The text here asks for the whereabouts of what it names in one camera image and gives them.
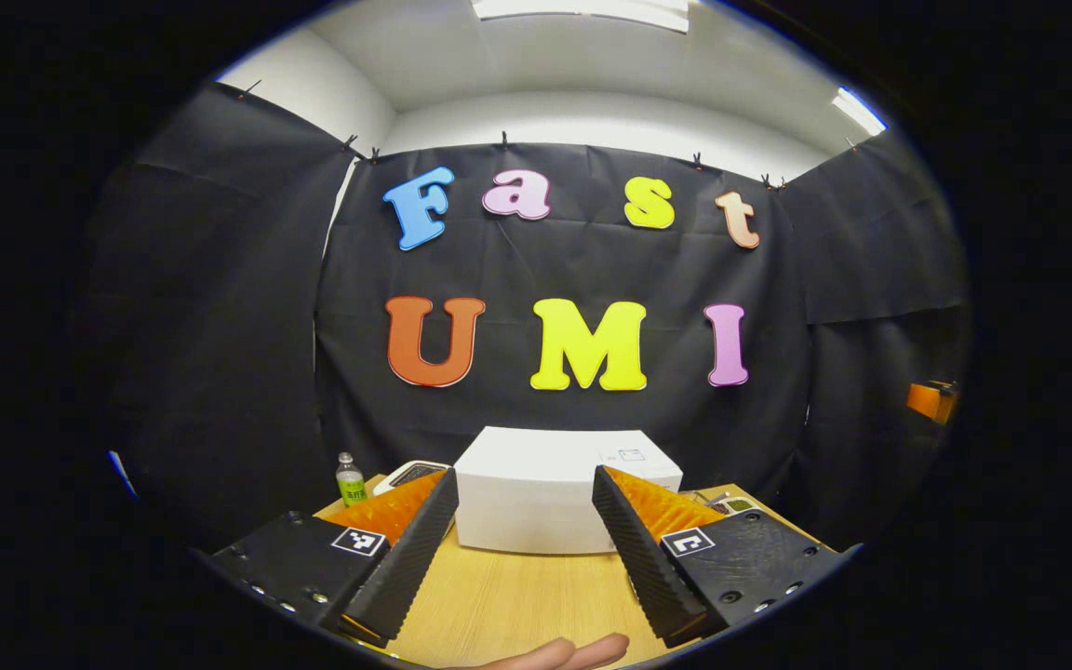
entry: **white device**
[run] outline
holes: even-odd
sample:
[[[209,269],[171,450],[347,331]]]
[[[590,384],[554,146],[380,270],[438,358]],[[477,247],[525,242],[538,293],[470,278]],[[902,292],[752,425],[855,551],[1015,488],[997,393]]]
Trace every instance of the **white device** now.
[[[482,429],[455,463],[463,547],[520,553],[614,551],[591,496],[608,465],[681,487],[681,468],[641,430]]]
[[[421,476],[432,475],[434,472],[443,470],[449,470],[449,466],[444,465],[442,462],[431,461],[405,462],[404,465],[393,470],[390,475],[384,476],[383,482],[376,483],[371,493],[375,496],[382,496],[383,493],[401,487],[401,485],[408,483],[413,479],[420,479]]]

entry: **fluorescent light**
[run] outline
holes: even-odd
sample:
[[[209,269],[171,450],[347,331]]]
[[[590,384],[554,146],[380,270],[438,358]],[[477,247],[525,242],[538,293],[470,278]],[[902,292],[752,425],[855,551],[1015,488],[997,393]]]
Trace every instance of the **fluorescent light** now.
[[[884,122],[879,120],[879,117],[872,114],[867,106],[859,101],[849,90],[846,88],[837,89],[837,98],[834,98],[834,106],[842,109],[843,113],[854,120],[854,123],[863,126],[864,131],[870,133],[873,137],[879,135],[880,132],[885,131],[888,126]]]
[[[471,5],[483,20],[525,14],[587,14],[688,32],[688,0],[472,0]]]

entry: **finger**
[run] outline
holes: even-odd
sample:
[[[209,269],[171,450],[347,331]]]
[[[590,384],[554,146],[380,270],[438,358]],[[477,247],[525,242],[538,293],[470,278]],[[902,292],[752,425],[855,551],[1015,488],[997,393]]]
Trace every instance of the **finger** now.
[[[595,643],[579,649],[565,661],[565,665],[557,666],[556,670],[592,670],[593,667],[609,666],[626,656],[626,645],[629,643],[628,637],[621,632],[612,632]]]
[[[476,667],[476,670],[556,670],[574,657],[574,643],[565,638],[557,638],[528,653],[492,660],[488,665]]]

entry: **black fabric backdrop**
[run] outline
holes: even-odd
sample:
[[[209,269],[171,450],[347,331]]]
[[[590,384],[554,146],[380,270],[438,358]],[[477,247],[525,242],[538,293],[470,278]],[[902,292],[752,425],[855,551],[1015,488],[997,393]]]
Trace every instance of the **black fabric backdrop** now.
[[[835,547],[873,537],[940,448],[943,428],[906,407],[909,385],[961,378],[965,360],[965,309],[952,309],[966,296],[962,248],[911,157],[884,133],[784,191],[578,145],[428,149],[358,165],[318,294],[328,450],[390,471],[416,458],[455,462],[483,426],[637,428],[681,465],[682,487],[740,483]],[[433,214],[446,229],[400,251],[383,194],[436,166],[455,174],[449,211]],[[519,168],[552,180],[545,220],[482,208],[493,175]],[[625,220],[632,177],[672,188],[669,228]],[[728,191],[756,209],[756,250],[727,234],[714,199]],[[384,303],[396,296],[433,301],[421,338],[430,362],[448,354],[444,300],[486,301],[458,385],[406,385],[391,373]],[[611,302],[641,302],[646,389],[533,389],[541,298],[572,300],[592,328]],[[702,309],[712,302],[745,310],[745,385],[708,385],[714,332]]]
[[[205,548],[336,495],[312,311],[349,153],[241,93],[204,89],[114,175],[72,319],[98,446]]]

